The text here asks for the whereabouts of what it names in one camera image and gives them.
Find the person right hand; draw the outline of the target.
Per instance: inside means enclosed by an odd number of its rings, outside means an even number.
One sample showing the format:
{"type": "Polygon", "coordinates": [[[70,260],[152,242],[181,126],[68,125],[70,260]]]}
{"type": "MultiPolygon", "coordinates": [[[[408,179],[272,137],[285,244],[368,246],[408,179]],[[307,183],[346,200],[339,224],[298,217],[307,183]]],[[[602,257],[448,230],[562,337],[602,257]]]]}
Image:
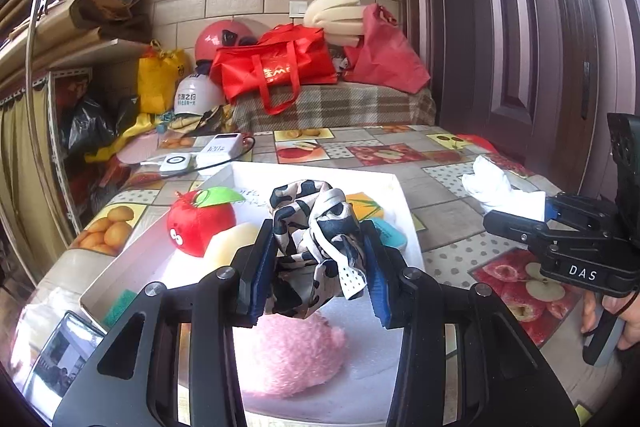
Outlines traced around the person right hand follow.
{"type": "MultiPolygon", "coordinates": [[[[618,340],[617,348],[627,350],[639,342],[640,339],[640,303],[639,298],[627,296],[624,298],[614,298],[604,296],[601,306],[606,311],[617,315],[625,322],[623,334],[618,340]]],[[[585,334],[594,329],[597,324],[597,298],[592,291],[586,291],[584,295],[584,305],[582,306],[582,328],[580,331],[585,334]]]]}

